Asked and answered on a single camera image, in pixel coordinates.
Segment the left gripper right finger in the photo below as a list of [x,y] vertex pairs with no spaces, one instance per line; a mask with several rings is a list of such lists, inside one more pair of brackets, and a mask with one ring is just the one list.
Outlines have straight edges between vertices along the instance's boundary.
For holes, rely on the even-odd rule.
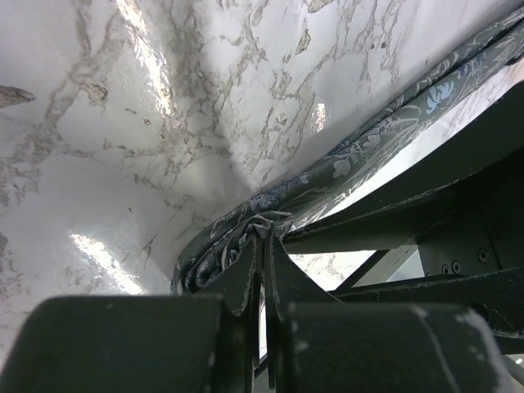
[[511,392],[487,322],[454,304],[342,302],[264,241],[269,385],[277,392]]

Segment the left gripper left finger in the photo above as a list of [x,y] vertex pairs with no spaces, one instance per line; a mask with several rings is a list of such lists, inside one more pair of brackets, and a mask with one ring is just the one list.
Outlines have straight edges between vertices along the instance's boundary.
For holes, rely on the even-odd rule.
[[260,239],[186,296],[62,296],[26,319],[4,392],[250,392],[259,358]]

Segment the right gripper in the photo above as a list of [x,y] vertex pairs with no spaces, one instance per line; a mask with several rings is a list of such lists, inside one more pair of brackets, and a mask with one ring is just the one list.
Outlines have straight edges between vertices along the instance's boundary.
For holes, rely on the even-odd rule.
[[426,232],[418,242],[424,273],[464,276],[338,287],[331,294],[342,302],[465,306],[487,322],[501,351],[522,352],[522,84],[416,165],[283,243],[290,254],[387,250]]

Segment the blue grey floral tie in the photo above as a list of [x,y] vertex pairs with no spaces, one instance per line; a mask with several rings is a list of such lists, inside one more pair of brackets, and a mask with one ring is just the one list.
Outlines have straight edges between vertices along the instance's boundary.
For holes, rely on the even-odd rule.
[[196,293],[234,264],[251,233],[314,222],[425,129],[523,54],[523,10],[466,40],[305,172],[253,196],[199,232],[177,259],[174,295]]

